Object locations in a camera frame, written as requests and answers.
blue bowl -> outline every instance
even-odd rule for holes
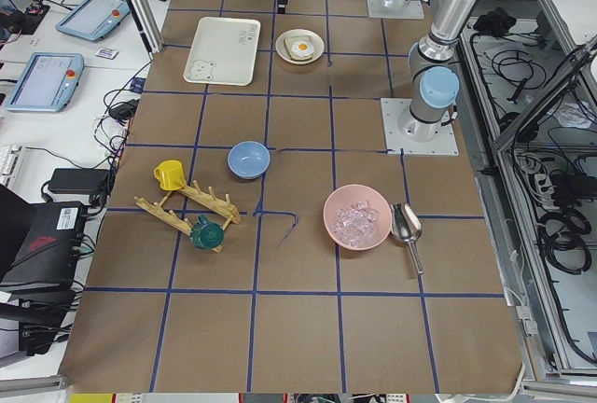
[[[228,166],[242,179],[260,177],[270,165],[270,152],[259,142],[240,142],[228,153]]]

spoon handle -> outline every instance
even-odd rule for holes
[[[424,273],[423,263],[421,261],[421,258],[419,257],[419,251],[417,251],[417,243],[416,242],[409,243],[409,251],[410,251],[410,256],[412,257],[412,262],[414,263],[414,267],[417,270],[417,274],[419,274],[419,275],[423,274]]]

tablet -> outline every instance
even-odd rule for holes
[[[79,53],[32,54],[7,101],[7,111],[62,110],[70,102],[83,68]]]
[[[118,27],[129,12],[125,0],[83,0],[56,24],[56,30],[97,41]]]

blue joint cap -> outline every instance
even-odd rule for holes
[[[427,104],[435,109],[448,107],[456,99],[460,80],[448,67],[432,67],[423,74],[419,91]]]

white tray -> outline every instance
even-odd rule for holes
[[[183,78],[189,83],[246,86],[253,79],[261,23],[249,19],[202,18]]]

